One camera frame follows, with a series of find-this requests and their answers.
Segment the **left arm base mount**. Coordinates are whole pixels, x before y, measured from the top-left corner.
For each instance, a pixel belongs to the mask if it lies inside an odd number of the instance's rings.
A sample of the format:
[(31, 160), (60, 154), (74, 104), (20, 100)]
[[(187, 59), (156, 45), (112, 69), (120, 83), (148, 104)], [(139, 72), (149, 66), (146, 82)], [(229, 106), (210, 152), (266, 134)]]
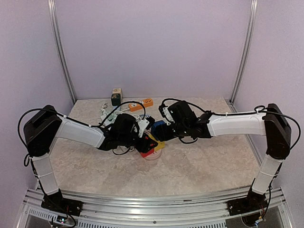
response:
[(74, 199), (49, 199), (44, 198), (41, 207), (51, 211), (64, 213), (72, 216), (80, 216), (82, 211), (83, 202)]

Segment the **yellow cube socket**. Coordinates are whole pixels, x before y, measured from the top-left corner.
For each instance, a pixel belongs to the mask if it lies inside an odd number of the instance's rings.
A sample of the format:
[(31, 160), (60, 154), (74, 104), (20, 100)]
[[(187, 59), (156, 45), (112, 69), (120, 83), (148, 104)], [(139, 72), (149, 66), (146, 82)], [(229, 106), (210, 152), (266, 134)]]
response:
[(158, 145), (156, 147), (154, 147), (154, 151), (158, 151), (165, 147), (165, 142), (156, 140), (151, 134), (149, 134), (149, 137), (158, 143)]

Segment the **red cube socket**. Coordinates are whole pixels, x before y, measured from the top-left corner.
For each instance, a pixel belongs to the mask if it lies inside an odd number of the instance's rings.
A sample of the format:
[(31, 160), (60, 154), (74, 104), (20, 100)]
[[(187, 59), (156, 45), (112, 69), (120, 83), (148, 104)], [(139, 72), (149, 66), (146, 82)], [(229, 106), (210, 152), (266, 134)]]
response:
[(148, 156), (149, 154), (151, 154), (152, 152), (154, 152), (153, 148), (149, 152), (147, 152), (147, 153), (140, 153), (140, 154), (144, 158), (144, 157)]

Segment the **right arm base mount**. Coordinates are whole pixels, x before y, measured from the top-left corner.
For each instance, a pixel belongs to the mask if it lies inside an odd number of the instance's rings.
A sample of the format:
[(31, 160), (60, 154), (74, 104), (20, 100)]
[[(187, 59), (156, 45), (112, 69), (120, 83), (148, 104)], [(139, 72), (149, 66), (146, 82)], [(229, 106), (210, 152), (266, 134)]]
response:
[(227, 202), (227, 207), (230, 216), (249, 213), (255, 210), (260, 210), (262, 208), (266, 208), (268, 202), (266, 199), (249, 199), (245, 198), (238, 198), (229, 200)]

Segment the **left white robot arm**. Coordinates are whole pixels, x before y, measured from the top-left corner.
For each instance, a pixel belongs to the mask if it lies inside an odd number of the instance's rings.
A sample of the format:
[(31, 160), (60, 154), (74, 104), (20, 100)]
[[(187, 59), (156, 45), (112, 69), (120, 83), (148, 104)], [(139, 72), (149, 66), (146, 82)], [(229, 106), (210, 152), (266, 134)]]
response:
[(26, 147), (29, 161), (43, 190), (45, 198), (56, 211), (62, 211), (66, 200), (58, 187), (49, 153), (57, 138), (80, 142), (102, 151), (119, 146), (147, 153), (158, 144), (145, 133), (152, 119), (138, 119), (131, 114), (118, 114), (113, 123), (104, 126), (89, 125), (58, 113), (51, 105), (33, 109), (35, 115), (28, 120), (18, 136)]

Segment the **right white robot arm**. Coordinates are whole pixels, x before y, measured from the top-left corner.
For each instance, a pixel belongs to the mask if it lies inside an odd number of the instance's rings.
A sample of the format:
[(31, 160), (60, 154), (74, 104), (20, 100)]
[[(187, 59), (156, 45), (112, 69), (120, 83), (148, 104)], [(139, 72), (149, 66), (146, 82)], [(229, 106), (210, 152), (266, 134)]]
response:
[(182, 140), (191, 137), (198, 139), (223, 135), (261, 135), (266, 137), (267, 150), (259, 172), (243, 200), (243, 207), (253, 211), (261, 204), (272, 180), (279, 173), (283, 160), (295, 146), (291, 143), (291, 126), (288, 120), (292, 117), (282, 114), (276, 104), (259, 105), (251, 112), (215, 113), (203, 111), (197, 117), (191, 109), (193, 105), (185, 100), (174, 99), (174, 103), (166, 106), (164, 102), (159, 111), (165, 121), (158, 121), (152, 126), (152, 136), (160, 141), (174, 138)]

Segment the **blue cube socket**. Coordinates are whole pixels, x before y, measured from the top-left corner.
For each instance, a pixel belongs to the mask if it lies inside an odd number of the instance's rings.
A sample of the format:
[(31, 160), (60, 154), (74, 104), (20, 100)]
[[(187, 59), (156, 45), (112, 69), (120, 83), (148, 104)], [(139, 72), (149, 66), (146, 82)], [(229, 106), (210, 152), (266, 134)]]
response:
[(167, 126), (167, 124), (163, 121), (156, 121), (151, 127), (151, 134), (154, 138), (159, 138), (163, 136), (163, 129)]

